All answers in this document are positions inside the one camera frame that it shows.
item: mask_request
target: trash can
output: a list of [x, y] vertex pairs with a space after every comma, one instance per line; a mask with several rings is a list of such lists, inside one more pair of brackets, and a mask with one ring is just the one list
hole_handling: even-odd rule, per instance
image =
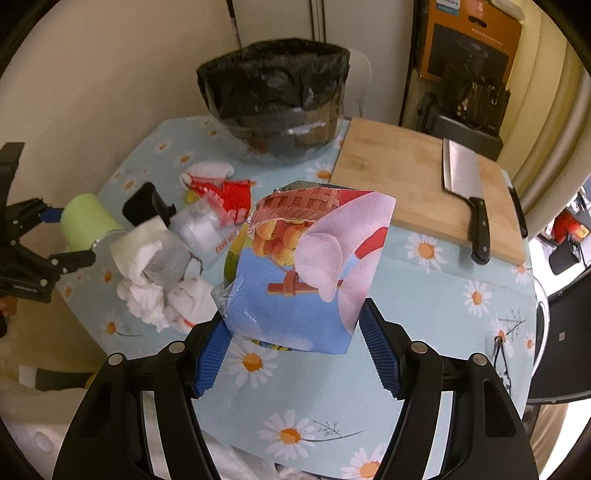
[[197, 69], [226, 144], [256, 161], [317, 155], [340, 130], [348, 73], [349, 50], [300, 38], [253, 43]]

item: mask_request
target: cardboard box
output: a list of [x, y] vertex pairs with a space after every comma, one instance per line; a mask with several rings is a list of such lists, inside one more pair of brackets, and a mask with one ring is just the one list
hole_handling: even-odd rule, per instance
[[521, 24], [485, 0], [422, 0], [417, 70], [438, 81], [447, 60], [484, 57], [483, 75], [506, 85], [521, 37]]

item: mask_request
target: black bag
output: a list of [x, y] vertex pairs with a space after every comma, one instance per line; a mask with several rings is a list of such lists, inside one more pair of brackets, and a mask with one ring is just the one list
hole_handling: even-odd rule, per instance
[[209, 112], [238, 138], [299, 135], [325, 144], [342, 116], [349, 50], [287, 38], [253, 43], [197, 69]]

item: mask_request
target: green cup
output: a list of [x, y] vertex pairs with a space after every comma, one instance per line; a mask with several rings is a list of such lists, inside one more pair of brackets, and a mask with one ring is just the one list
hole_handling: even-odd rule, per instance
[[107, 233], [123, 230], [91, 193], [78, 195], [68, 203], [61, 214], [60, 224], [73, 252], [92, 249]]

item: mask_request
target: screw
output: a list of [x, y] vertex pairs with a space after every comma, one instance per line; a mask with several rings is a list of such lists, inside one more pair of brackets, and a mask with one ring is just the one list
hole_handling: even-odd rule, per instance
[[184, 351], [184, 343], [183, 342], [174, 342], [168, 346], [168, 351], [170, 353], [181, 353]]
[[486, 365], [486, 362], [488, 362], [488, 360], [486, 359], [486, 357], [484, 355], [482, 355], [481, 353], [477, 353], [476, 355], [474, 355], [472, 357], [472, 360], [474, 361], [474, 363], [476, 365], [480, 365], [481, 367], [483, 365]]
[[414, 342], [410, 348], [413, 350], [413, 352], [415, 353], [426, 353], [427, 352], [427, 345], [425, 345], [422, 342]]
[[109, 365], [119, 365], [123, 361], [123, 355], [120, 353], [113, 353], [109, 357]]

